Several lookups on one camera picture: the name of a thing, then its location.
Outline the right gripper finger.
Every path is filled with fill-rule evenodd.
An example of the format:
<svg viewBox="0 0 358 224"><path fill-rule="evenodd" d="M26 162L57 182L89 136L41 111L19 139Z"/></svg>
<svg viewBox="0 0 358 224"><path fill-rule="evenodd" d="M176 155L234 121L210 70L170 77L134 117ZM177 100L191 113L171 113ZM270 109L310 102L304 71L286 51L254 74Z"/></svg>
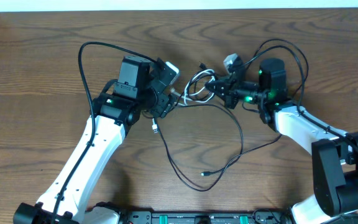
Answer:
<svg viewBox="0 0 358 224"><path fill-rule="evenodd" d="M205 84L205 87L222 100L230 99L229 85L227 84Z"/></svg>
<svg viewBox="0 0 358 224"><path fill-rule="evenodd" d="M230 85L230 77L221 77L205 84L207 89L227 89Z"/></svg>

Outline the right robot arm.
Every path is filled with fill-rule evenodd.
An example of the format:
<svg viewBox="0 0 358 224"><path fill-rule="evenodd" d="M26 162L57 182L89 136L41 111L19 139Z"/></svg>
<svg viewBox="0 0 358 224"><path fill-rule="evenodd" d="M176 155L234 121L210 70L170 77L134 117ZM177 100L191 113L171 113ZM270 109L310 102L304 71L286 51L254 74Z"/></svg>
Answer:
<svg viewBox="0 0 358 224"><path fill-rule="evenodd" d="M227 108L240 101L257 105L263 123L311 155L314 193L292 206L293 223L358 222L358 132L334 128L292 101L283 60L263 60L257 83L245 80L241 63L237 55L228 56L228 76L205 87Z"/></svg>

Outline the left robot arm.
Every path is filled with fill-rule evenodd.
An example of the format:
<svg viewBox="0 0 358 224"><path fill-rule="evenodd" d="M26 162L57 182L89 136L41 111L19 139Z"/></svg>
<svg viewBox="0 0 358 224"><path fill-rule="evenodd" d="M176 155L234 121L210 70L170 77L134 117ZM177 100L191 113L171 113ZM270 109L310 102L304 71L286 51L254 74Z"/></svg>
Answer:
<svg viewBox="0 0 358 224"><path fill-rule="evenodd" d="M170 62L123 58L119 77L107 82L93 100L82 137L55 182L35 205L22 203L14 223L119 223L120 214L97 206L87 210L91 193L110 157L130 128L149 111L163 118L176 96L165 90L180 76Z"/></svg>

